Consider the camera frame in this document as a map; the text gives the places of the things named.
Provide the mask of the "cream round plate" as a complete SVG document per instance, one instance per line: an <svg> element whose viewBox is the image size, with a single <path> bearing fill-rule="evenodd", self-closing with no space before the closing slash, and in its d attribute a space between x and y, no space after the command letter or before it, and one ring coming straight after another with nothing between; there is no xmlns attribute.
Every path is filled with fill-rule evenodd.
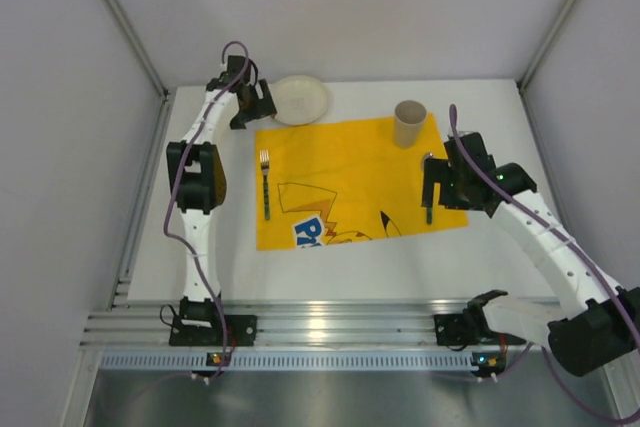
<svg viewBox="0 0 640 427"><path fill-rule="evenodd" d="M276 107L273 118L284 125L300 126L320 119L332 104L329 88L307 75L284 77L270 85Z"/></svg>

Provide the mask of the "silver spoon green handle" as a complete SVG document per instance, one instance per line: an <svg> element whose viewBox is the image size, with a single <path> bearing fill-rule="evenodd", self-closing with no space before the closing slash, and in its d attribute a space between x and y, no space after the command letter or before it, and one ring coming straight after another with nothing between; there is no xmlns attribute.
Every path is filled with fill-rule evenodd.
<svg viewBox="0 0 640 427"><path fill-rule="evenodd" d="M422 206L425 208L426 224L433 223L433 197L434 197L434 155L429 152L422 161L423 167L423 188Z"/></svg>

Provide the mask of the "silver fork green handle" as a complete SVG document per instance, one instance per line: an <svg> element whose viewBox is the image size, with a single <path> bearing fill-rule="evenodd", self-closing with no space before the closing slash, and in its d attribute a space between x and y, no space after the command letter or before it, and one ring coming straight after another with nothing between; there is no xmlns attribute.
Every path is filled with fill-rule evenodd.
<svg viewBox="0 0 640 427"><path fill-rule="evenodd" d="M270 198L269 198L269 170L270 170L270 156L268 150L259 151L259 163L262 175L262 189L263 189L263 207L264 207L264 219L269 221L271 218Z"/></svg>

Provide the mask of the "beige paper cup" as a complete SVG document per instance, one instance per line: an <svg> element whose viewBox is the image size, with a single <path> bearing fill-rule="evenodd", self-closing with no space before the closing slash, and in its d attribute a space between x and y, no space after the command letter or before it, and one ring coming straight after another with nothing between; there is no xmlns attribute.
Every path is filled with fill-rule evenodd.
<svg viewBox="0 0 640 427"><path fill-rule="evenodd" d="M394 108L393 140L397 147L406 149L415 144L427 119L426 107L414 100L405 100Z"/></svg>

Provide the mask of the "yellow cartoon placemat cloth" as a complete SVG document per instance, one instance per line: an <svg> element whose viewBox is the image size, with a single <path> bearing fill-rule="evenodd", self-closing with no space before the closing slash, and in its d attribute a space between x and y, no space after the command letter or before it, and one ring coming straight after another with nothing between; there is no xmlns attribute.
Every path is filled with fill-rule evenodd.
<svg viewBox="0 0 640 427"><path fill-rule="evenodd" d="M422 161L445 149L434 116L417 142L393 142L394 121L378 118L312 124L255 135L270 156L271 218L264 219L262 175L256 179L256 247L304 249L464 228L462 211L437 206L426 224Z"/></svg>

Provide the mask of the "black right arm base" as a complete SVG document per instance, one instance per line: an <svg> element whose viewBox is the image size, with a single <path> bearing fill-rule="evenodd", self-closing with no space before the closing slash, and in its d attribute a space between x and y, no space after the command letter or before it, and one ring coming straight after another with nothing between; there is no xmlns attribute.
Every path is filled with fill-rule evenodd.
<svg viewBox="0 0 640 427"><path fill-rule="evenodd" d="M475 346L524 346L526 342L510 334L479 333L462 313L433 316L436 343L453 350Z"/></svg>

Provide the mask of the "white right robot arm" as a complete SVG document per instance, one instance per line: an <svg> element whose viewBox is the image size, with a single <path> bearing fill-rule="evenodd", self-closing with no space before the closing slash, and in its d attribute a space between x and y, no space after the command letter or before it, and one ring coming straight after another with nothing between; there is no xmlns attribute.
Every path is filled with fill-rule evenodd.
<svg viewBox="0 0 640 427"><path fill-rule="evenodd" d="M639 347L639 291L627 290L598 267L546 205L517 163L499 166L477 132L450 137L445 158L422 160L422 205L485 213L518 244L553 291L557 306L494 289L459 314L436 319L437 342L453 350L519 339L550 351L582 377Z"/></svg>

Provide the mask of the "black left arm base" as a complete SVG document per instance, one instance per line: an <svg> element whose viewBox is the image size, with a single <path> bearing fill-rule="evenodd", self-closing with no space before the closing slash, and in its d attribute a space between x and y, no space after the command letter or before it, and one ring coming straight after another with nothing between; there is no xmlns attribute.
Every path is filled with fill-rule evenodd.
<svg viewBox="0 0 640 427"><path fill-rule="evenodd" d="M258 317L255 315L226 315L227 345L251 347L254 345ZM169 345L172 347L209 347L223 345L222 326L202 320L175 317L172 321Z"/></svg>

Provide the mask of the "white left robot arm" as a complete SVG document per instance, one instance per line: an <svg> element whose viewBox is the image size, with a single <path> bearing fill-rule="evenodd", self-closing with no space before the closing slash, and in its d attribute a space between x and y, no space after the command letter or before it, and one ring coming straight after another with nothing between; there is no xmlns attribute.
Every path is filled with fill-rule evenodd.
<svg viewBox="0 0 640 427"><path fill-rule="evenodd" d="M186 251L183 299L198 309L221 313L221 286L210 266L209 243L227 193L220 147L226 133L277 113L265 79L253 60L231 55L205 89L205 101L192 126L166 147L170 201L163 223L166 237Z"/></svg>

